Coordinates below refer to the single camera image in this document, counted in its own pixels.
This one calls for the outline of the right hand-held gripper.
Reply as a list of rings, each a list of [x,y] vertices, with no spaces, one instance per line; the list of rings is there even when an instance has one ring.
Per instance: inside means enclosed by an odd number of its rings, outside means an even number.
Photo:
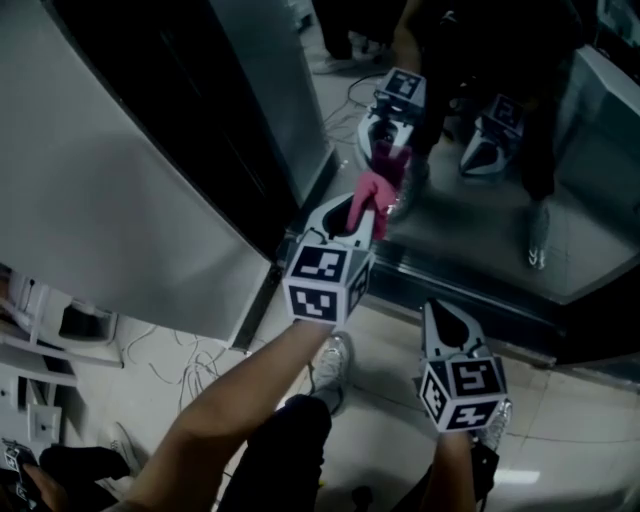
[[[480,323],[458,306],[430,299],[422,310],[422,336],[417,396],[436,430],[488,426],[507,388],[498,357],[468,355],[490,353]]]

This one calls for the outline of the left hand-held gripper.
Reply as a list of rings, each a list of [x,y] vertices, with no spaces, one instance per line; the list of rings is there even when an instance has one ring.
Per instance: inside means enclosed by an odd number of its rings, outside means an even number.
[[[283,278],[291,317],[342,326],[366,295],[374,264],[374,211],[346,229],[353,193],[326,201],[309,215]]]

